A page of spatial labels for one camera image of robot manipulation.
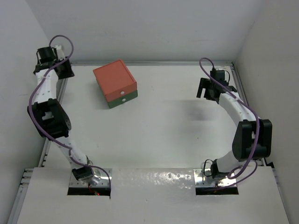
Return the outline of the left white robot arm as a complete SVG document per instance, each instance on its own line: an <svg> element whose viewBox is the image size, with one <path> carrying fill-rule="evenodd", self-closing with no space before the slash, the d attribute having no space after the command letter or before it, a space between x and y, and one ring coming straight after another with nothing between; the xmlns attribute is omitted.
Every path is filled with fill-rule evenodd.
<svg viewBox="0 0 299 224"><path fill-rule="evenodd" d="M74 76L62 45L37 50L37 90L30 97L28 114L42 137L53 141L67 158L74 178L90 184L91 161L71 138L71 121L57 99L58 80Z"/></svg>

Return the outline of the orange top drawer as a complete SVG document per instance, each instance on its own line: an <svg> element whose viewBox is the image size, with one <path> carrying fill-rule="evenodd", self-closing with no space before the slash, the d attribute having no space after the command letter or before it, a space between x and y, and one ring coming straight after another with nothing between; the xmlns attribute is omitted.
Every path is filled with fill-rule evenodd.
<svg viewBox="0 0 299 224"><path fill-rule="evenodd" d="M108 102L120 98L126 94L132 93L137 90L137 82L131 84L125 83L111 83L106 84L102 88L105 98Z"/></svg>

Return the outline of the orange drawer cabinet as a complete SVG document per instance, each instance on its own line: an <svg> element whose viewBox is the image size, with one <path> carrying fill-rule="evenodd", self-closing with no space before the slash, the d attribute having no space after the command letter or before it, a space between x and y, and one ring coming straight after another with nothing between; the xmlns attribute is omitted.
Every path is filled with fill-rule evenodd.
<svg viewBox="0 0 299 224"><path fill-rule="evenodd" d="M93 70L96 81L103 93L102 88L106 84L137 82L123 60L117 60Z"/></svg>

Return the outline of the green bottom drawer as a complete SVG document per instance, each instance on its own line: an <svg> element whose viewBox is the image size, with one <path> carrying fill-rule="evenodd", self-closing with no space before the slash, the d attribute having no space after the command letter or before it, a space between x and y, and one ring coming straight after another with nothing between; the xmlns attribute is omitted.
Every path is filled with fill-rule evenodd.
<svg viewBox="0 0 299 224"><path fill-rule="evenodd" d="M124 104L132 99L135 99L138 97L138 90L128 93L126 95L123 95L115 100L107 102L109 109L115 108L121 104Z"/></svg>

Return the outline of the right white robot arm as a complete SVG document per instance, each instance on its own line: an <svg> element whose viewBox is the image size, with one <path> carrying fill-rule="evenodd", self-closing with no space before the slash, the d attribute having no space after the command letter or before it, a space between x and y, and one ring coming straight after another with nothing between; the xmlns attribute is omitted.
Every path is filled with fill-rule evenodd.
<svg viewBox="0 0 299 224"><path fill-rule="evenodd" d="M243 167L247 161L269 157L272 143L272 123L261 119L244 106L235 87L225 80L225 70L212 68L211 78L201 78L197 98L205 89L204 98L220 105L236 125L232 149L215 159L209 177L220 179Z"/></svg>

